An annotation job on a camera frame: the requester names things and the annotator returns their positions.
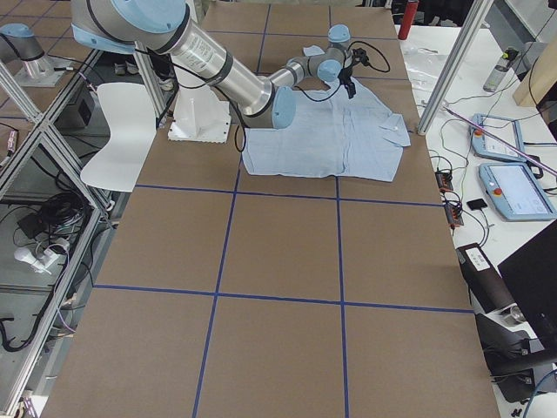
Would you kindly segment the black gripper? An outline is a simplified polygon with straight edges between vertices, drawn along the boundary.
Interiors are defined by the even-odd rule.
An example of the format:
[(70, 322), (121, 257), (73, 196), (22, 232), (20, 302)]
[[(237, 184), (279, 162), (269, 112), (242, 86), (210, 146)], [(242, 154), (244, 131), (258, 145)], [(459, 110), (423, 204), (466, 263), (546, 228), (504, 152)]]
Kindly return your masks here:
[(351, 65), (343, 68), (339, 73), (339, 82), (346, 86), (347, 96), (353, 98), (356, 94), (355, 85), (352, 83), (352, 67)]

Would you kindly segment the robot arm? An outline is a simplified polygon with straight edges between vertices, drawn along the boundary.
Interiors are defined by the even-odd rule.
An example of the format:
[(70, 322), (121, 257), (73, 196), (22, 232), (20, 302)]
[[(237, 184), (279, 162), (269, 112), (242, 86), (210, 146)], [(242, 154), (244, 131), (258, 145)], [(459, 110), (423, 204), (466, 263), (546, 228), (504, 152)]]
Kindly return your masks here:
[(70, 9), (80, 44), (131, 54), (140, 42), (158, 55), (170, 55), (179, 69), (220, 89), (249, 128), (289, 126), (296, 112), (292, 89), (306, 78), (339, 82), (349, 97), (356, 93), (351, 36), (343, 24), (329, 30), (325, 52), (294, 57), (271, 76), (258, 77), (194, 22), (184, 1), (73, 1)]

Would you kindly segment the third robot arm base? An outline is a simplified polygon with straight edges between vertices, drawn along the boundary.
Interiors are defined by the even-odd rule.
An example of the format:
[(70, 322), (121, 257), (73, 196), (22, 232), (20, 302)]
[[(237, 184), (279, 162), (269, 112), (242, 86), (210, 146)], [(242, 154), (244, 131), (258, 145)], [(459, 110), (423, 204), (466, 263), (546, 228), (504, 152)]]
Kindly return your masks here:
[(55, 87), (73, 64), (68, 58), (48, 56), (27, 25), (5, 24), (1, 27), (1, 62), (14, 61), (23, 66), (15, 79), (27, 87)]

